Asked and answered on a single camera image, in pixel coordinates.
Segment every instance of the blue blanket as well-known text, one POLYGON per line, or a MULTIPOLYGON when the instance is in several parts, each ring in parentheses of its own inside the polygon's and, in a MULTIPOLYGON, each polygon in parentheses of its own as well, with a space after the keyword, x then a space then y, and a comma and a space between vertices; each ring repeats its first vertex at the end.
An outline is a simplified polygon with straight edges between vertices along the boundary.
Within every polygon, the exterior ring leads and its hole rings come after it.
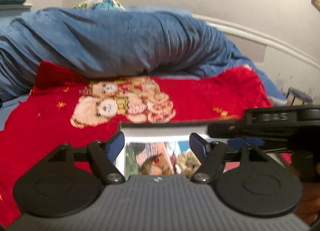
POLYGON ((212 77, 248 64, 269 96, 285 99, 221 31, 171 12, 48 8, 23 14, 0 28, 0 98, 28 93, 44 60, 89 78, 154 70, 212 77))

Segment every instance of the teddy bear print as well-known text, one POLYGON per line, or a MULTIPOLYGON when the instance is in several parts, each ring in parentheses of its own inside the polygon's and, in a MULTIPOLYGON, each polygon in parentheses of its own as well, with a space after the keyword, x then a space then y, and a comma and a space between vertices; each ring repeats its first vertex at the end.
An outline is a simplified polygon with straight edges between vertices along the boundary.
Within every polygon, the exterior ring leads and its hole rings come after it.
POLYGON ((104 124, 116 116, 133 123, 167 123, 176 115, 169 95, 147 76, 93 82, 80 93, 70 119, 77 128, 104 124))

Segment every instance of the red blanket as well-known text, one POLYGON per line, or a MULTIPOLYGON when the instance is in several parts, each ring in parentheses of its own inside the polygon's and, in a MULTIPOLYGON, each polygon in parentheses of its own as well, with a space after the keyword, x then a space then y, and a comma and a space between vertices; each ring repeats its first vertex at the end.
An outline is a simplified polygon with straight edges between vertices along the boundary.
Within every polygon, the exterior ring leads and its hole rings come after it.
MULTIPOLYGON (((30 97, 0 132, 0 223, 7 226, 20 215, 12 197, 15 181, 61 143, 81 147, 107 140, 120 121, 240 118, 247 108, 268 106, 259 77, 245 67, 200 80, 133 77, 90 82, 44 62, 30 97)), ((86 163, 77 166, 89 171, 86 163)))

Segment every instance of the gray stool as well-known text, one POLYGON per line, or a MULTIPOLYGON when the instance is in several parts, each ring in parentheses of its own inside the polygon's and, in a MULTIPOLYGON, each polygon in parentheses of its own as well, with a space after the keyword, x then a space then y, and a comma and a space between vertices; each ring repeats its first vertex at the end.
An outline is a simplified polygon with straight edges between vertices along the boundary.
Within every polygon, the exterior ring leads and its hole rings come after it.
POLYGON ((287 98, 289 97, 290 94, 293 95, 291 106, 293 105, 294 100, 296 98, 302 100, 302 105, 305 103, 312 104, 312 102, 313 102, 313 99, 307 93, 302 92, 301 90, 294 89, 294 88, 290 87, 288 89, 287 98))

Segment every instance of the hand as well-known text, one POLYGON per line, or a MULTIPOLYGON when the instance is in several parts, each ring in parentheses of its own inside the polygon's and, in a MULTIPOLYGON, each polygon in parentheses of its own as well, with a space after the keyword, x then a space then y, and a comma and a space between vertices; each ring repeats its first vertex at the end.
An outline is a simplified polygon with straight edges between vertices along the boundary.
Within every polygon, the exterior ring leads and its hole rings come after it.
MULTIPOLYGON (((299 177, 299 172, 292 166, 290 171, 299 177)), ((320 211, 320 183, 303 182, 302 186, 301 203, 295 214, 310 225, 317 219, 318 211, 320 211)))

